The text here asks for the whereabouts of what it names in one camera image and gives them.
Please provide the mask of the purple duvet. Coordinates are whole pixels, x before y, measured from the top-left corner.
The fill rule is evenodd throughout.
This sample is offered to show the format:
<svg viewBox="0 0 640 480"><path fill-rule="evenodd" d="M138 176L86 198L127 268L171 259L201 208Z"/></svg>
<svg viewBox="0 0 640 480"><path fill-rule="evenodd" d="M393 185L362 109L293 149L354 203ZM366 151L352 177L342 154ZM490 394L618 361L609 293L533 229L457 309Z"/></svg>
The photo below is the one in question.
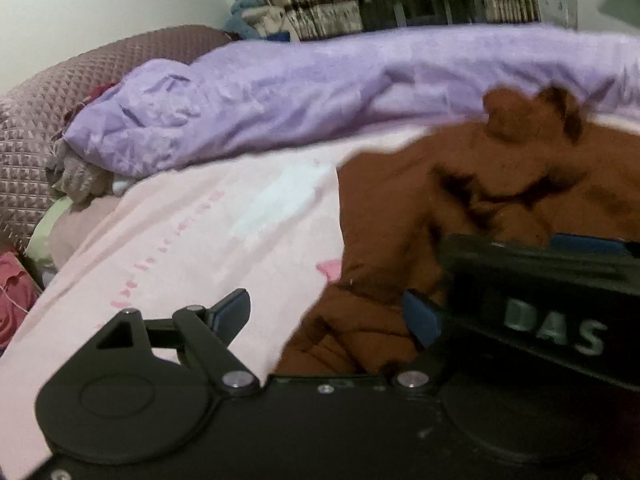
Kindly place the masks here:
<svg viewBox="0 0 640 480"><path fill-rule="evenodd" d="M67 145L123 177L480 116L484 95L558 86L639 113L639 40L550 25L426 26L307 42L235 41L192 63L154 58L72 120Z"/></svg>

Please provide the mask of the brown padded jacket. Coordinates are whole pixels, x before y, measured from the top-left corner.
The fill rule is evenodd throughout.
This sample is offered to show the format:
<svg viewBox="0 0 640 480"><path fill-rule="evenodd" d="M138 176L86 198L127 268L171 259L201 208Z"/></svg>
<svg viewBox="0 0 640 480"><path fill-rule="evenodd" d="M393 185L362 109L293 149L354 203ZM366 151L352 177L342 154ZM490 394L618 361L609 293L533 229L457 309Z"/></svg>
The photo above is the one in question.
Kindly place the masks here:
<svg viewBox="0 0 640 480"><path fill-rule="evenodd" d="M555 87L531 97L497 88L484 107L484 120L341 166L342 273L285 345L277 374L376 374L414 361L401 296L442 299L436 255L451 234L529 246L555 233L638 238L638 136L590 122Z"/></svg>

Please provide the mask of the green pink pillow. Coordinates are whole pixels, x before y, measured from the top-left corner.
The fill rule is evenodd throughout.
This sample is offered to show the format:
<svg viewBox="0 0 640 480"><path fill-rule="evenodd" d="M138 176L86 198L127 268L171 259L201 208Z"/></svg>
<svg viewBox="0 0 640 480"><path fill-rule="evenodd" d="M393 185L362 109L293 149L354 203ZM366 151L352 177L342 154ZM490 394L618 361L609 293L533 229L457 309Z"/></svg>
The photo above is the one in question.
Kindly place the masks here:
<svg viewBox="0 0 640 480"><path fill-rule="evenodd" d="M29 272L47 287L89 234L109 216L119 197L103 196L79 205L68 197L54 202L35 227L25 249Z"/></svg>

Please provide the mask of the pink bed sheet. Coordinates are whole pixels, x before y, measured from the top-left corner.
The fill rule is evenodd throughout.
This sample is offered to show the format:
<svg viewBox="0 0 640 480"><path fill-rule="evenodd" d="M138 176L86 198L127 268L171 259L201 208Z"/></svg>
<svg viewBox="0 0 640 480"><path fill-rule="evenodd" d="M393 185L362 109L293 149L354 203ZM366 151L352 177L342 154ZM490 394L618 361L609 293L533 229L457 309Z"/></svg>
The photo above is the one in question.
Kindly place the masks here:
<svg viewBox="0 0 640 480"><path fill-rule="evenodd" d="M49 458L36 396L121 310L169 318L244 288L252 313L231 348L265 378L336 275L343 252L337 167L422 136L420 127L395 128L212 162L136 185L62 265L2 356L2 476L24 479Z"/></svg>

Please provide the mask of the blue white plush pile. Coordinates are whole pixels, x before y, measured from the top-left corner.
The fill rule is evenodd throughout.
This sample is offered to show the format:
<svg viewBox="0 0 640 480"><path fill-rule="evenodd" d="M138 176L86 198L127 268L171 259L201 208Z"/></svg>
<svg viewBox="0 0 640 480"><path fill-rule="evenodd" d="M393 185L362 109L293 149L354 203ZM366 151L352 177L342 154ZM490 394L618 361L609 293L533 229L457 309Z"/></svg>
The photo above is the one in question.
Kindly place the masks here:
<svg viewBox="0 0 640 480"><path fill-rule="evenodd" d="M242 40L289 42L295 36L285 10L262 0L234 0L224 31Z"/></svg>

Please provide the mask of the grey knitted garment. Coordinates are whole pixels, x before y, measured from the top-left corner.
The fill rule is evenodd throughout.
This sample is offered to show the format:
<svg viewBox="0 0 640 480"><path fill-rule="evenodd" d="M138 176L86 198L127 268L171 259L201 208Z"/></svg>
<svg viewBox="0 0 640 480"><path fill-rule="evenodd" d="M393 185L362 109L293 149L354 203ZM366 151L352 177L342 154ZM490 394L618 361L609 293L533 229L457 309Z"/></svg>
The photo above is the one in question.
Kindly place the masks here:
<svg viewBox="0 0 640 480"><path fill-rule="evenodd" d="M44 171L52 192L75 204L112 192L113 175L81 158L62 138L53 142Z"/></svg>

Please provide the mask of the mauve quilted headboard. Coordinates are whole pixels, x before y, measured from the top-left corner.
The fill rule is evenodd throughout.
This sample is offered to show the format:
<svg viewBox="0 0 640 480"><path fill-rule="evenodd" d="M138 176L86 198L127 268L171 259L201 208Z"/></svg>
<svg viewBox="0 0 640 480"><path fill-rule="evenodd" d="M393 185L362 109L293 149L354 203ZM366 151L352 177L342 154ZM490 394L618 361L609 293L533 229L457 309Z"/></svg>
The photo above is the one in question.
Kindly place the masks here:
<svg viewBox="0 0 640 480"><path fill-rule="evenodd" d="M152 58L189 64L231 36L204 25L145 32L74 56L1 96L1 236L22 254L52 203L44 166L65 115Z"/></svg>

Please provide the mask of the red pink cloth bundle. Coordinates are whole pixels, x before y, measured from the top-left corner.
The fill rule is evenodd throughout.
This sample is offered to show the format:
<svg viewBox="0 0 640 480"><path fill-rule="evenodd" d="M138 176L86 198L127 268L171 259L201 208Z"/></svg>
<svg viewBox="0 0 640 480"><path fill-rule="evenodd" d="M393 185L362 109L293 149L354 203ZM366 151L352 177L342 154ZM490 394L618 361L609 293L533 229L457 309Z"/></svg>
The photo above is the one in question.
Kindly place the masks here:
<svg viewBox="0 0 640 480"><path fill-rule="evenodd" d="M0 286L0 350L4 353L35 305L41 290L17 254L9 250L1 254Z"/></svg>

